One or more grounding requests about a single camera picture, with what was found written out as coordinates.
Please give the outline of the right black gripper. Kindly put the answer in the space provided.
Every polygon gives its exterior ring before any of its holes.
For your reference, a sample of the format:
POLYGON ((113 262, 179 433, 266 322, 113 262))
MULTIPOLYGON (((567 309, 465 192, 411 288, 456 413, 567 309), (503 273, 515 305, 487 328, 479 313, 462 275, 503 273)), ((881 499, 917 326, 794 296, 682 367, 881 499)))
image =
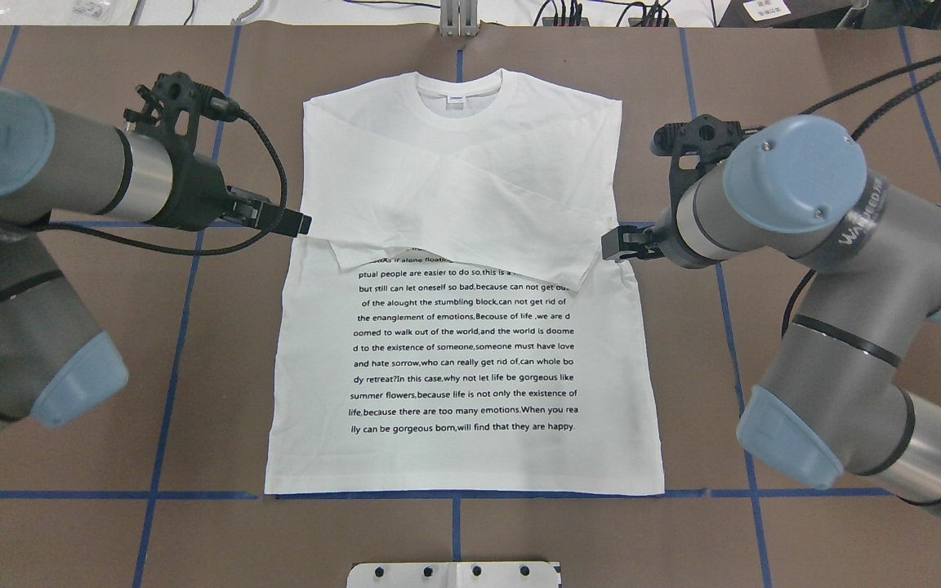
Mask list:
POLYGON ((696 258, 679 238, 672 209, 666 208, 651 229, 612 229, 602 235, 601 257, 617 263, 630 258, 651 260, 658 258, 660 249, 672 264, 695 269, 696 258))

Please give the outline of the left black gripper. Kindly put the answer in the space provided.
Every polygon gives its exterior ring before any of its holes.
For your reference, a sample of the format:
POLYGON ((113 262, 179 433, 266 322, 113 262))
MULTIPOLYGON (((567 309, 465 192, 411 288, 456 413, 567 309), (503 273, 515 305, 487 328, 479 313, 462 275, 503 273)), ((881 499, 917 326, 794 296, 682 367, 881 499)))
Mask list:
POLYGON ((249 228, 291 238, 309 233, 310 216, 266 201, 240 201, 212 160, 195 153, 178 152, 171 157, 173 179, 164 205, 165 227, 204 229, 222 217, 233 215, 239 206, 242 223, 249 228))

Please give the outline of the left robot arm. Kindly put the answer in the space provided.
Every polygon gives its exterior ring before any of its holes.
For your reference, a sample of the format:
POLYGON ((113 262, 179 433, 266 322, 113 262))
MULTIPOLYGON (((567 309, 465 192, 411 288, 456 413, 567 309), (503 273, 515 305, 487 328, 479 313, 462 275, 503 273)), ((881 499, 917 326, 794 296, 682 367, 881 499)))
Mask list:
POLYGON ((40 233, 95 230, 52 222, 55 211, 185 231, 225 220, 267 234, 299 237, 311 219, 225 183, 197 153, 203 118, 255 118, 220 90, 184 72, 139 86, 142 107, 117 129, 0 87, 0 433, 33 417, 70 423, 127 384, 108 332, 93 318, 40 233))

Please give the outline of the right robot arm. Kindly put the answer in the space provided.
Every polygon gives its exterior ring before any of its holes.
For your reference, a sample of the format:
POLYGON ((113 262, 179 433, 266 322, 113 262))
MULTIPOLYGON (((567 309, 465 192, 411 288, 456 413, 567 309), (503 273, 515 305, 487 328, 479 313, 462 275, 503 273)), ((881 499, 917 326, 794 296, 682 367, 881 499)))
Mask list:
POLYGON ((851 473, 941 517, 941 407, 893 383, 923 323, 941 323, 941 205, 817 115, 759 129, 702 115, 660 127, 651 150, 670 158, 670 205, 605 234, 605 260, 701 269, 772 248, 814 272, 744 407, 744 450, 815 490, 851 473))

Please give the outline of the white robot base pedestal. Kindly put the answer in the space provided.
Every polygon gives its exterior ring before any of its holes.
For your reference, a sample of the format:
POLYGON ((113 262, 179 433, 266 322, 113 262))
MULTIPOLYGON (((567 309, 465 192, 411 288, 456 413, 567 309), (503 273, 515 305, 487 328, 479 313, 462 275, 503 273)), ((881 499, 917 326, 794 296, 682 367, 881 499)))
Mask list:
POLYGON ((561 587, 560 565, 546 561, 363 563, 347 587, 561 587))

